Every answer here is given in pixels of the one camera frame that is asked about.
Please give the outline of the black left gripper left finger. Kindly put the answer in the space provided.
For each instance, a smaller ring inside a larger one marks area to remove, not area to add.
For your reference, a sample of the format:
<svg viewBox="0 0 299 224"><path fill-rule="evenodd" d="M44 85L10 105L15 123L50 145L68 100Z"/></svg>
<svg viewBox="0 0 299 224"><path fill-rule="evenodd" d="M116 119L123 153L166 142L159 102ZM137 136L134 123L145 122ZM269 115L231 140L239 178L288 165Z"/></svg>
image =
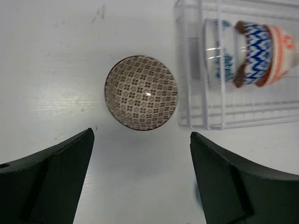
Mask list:
<svg viewBox="0 0 299 224"><path fill-rule="evenodd" d="M0 166L2 224L72 224L93 151L88 128Z"/></svg>

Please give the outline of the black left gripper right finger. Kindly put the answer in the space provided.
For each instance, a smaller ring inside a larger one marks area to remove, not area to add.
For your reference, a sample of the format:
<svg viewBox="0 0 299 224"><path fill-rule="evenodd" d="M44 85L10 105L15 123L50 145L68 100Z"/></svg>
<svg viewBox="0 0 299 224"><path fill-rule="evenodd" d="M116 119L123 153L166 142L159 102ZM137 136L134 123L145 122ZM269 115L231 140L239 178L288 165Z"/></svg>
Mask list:
<svg viewBox="0 0 299 224"><path fill-rule="evenodd" d="M193 132L190 150L208 224L296 224L299 177L278 171Z"/></svg>

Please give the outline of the brown patterned bowl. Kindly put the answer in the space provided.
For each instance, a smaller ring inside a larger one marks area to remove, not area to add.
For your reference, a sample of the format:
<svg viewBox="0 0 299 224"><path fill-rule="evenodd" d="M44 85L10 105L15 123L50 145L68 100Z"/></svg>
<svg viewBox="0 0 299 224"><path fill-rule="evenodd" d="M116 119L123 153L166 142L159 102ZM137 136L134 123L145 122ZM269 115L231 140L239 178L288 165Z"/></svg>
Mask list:
<svg viewBox="0 0 299 224"><path fill-rule="evenodd" d="M112 116L137 131L161 127L174 114L178 85L161 61L143 55L129 56L110 70L104 90Z"/></svg>

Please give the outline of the orange geometric patterned bowl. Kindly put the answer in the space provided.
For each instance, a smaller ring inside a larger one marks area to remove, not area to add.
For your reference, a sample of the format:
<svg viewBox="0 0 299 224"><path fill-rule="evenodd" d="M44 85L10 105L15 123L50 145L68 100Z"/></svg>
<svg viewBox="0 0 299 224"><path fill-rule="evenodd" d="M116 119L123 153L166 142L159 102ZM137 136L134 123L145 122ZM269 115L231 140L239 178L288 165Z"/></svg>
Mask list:
<svg viewBox="0 0 299 224"><path fill-rule="evenodd" d="M237 88L258 82L271 66L272 40L263 24L238 21L235 28L245 37L246 57L233 80Z"/></svg>

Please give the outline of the orange floral bowl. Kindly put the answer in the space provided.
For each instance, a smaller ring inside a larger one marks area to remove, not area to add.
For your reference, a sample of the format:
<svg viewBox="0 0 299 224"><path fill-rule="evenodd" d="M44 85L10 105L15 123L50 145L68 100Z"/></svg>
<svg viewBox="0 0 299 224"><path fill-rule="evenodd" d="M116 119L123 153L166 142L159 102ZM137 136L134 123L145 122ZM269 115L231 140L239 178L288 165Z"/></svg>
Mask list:
<svg viewBox="0 0 299 224"><path fill-rule="evenodd" d="M266 74L256 82L257 87L271 85L287 75L299 64L298 42L293 36L276 25L265 25L271 34L272 61Z"/></svg>

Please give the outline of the blue floral bowl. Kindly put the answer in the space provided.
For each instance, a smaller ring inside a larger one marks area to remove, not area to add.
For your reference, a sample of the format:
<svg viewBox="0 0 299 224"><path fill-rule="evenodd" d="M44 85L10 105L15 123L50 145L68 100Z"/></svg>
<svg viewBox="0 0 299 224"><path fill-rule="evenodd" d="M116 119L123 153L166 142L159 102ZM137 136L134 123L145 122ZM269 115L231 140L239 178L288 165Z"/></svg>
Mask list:
<svg viewBox="0 0 299 224"><path fill-rule="evenodd" d="M211 87L221 84L221 59L224 61L224 81L233 80L236 73L235 31L227 20L222 20L219 35L219 20L206 18L204 21L204 55L208 81Z"/></svg>

